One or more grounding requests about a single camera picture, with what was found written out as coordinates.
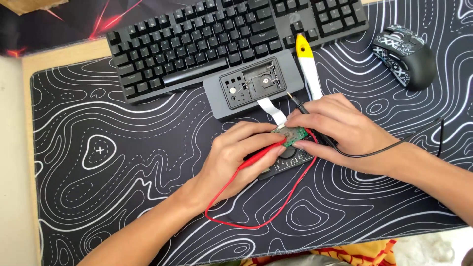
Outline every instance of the wooden desk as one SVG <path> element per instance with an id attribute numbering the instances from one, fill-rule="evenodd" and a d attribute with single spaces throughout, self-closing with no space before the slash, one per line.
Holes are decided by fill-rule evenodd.
<path id="1" fill-rule="evenodd" d="M 378 0 L 362 0 L 363 4 L 376 2 Z M 37 71 L 48 68 L 59 67 L 67 64 L 97 59 L 110 56 L 107 41 L 105 39 L 73 45 L 62 49 L 45 52 L 37 55 L 27 56 L 22 59 L 23 63 L 23 90 L 25 93 L 25 114 L 26 114 L 26 141 L 28 146 L 28 165 L 31 179 L 31 198 L 33 200 L 33 218 L 35 232 L 39 232 L 38 222 L 38 201 L 36 196 L 35 181 L 35 157 L 33 149 L 33 118 L 31 112 L 30 77 Z M 41 247 L 39 245 L 39 233 L 35 234 L 37 243 L 37 261 L 41 265 Z"/>

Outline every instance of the red probe wire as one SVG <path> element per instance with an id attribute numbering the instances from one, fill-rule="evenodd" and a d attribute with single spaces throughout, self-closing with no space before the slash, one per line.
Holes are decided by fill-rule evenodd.
<path id="1" fill-rule="evenodd" d="M 312 138 L 314 138 L 314 141 L 316 143 L 317 142 L 317 139 L 315 138 L 314 134 L 312 133 L 311 130 L 309 129 L 305 129 L 311 136 Z M 227 188 L 228 185 L 230 185 L 230 183 L 235 179 L 235 177 L 238 175 L 238 173 L 240 172 L 240 170 L 242 169 L 245 169 L 247 168 L 248 166 L 254 164 L 255 162 L 257 162 L 259 159 L 261 159 L 266 153 L 268 153 L 272 148 L 274 147 L 277 147 L 279 145 L 282 145 L 286 140 L 284 139 L 283 141 L 280 141 L 278 143 L 274 143 L 266 148 L 264 148 L 264 150 L 260 151 L 259 153 L 253 155 L 250 159 L 244 161 L 239 167 L 238 169 L 235 171 L 235 173 L 233 174 L 232 178 L 230 178 L 230 180 L 223 186 L 223 188 L 215 195 L 215 197 L 213 197 L 212 201 L 210 201 L 209 203 L 209 206 L 207 206 L 207 209 L 205 209 L 205 217 L 207 217 L 207 219 L 211 220 L 211 221 L 214 221 L 214 222 L 218 222 L 218 223 L 222 223 L 222 224 L 226 224 L 226 225 L 230 225 L 230 226 L 234 226 L 234 227 L 238 227 L 238 228 L 243 228 L 243 229 L 258 229 L 258 228 L 261 228 L 265 225 L 267 225 L 268 223 L 272 222 L 272 220 L 274 220 L 274 218 L 276 218 L 280 212 L 282 212 L 282 209 L 284 209 L 284 207 L 286 206 L 286 204 L 289 202 L 289 199 L 291 199 L 291 196 L 292 194 L 294 193 L 294 191 L 296 190 L 296 187 L 297 185 L 299 184 L 299 182 L 302 180 L 302 178 L 306 175 L 306 173 L 309 171 L 309 169 L 312 167 L 312 165 L 314 164 L 315 160 L 317 159 L 317 157 L 314 156 L 314 159 L 312 159 L 312 161 L 310 162 L 309 166 L 307 167 L 307 169 L 300 175 L 299 179 L 296 181 L 296 183 L 294 184 L 291 192 L 289 193 L 289 196 L 288 198 L 286 199 L 286 201 L 284 202 L 284 204 L 281 206 L 281 208 L 278 210 L 278 212 L 273 215 L 268 221 L 266 221 L 265 223 L 263 224 L 260 224 L 260 225 L 256 225 L 256 226 L 244 226 L 244 225 L 239 225 L 239 224 L 234 224 L 234 223 L 229 223 L 229 222 L 225 222 L 225 221 L 220 221 L 220 220 L 217 220 L 217 219 L 214 219 L 212 217 L 209 216 L 209 209 L 213 206 L 214 202 L 217 200 L 217 198 L 220 196 L 220 194 L 222 194 L 222 192 Z"/>

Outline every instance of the space bar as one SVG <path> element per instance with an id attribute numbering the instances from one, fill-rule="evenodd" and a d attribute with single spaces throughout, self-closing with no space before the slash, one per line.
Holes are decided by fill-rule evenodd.
<path id="1" fill-rule="evenodd" d="M 164 86 L 169 87 L 184 81 L 193 80 L 211 73 L 215 73 L 226 68 L 228 68 L 227 60 L 225 60 L 225 58 L 218 58 L 217 60 L 203 63 L 196 67 L 166 75 L 163 77 L 163 83 Z"/>

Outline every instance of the green circuit board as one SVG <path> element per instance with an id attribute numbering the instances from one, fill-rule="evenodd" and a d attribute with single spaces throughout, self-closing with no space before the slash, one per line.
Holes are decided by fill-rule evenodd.
<path id="1" fill-rule="evenodd" d="M 280 129 L 275 129 L 272 132 L 280 133 L 286 136 L 286 142 L 283 143 L 285 147 L 291 146 L 294 142 L 300 141 L 303 138 L 308 136 L 307 131 L 298 126 L 298 127 L 283 127 Z"/>

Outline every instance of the cardboard box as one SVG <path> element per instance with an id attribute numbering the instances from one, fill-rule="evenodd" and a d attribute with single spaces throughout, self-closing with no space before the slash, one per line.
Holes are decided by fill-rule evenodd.
<path id="1" fill-rule="evenodd" d="M 0 4 L 6 6 L 18 15 L 38 9 L 50 9 L 67 2 L 69 2 L 69 0 L 0 0 Z"/>

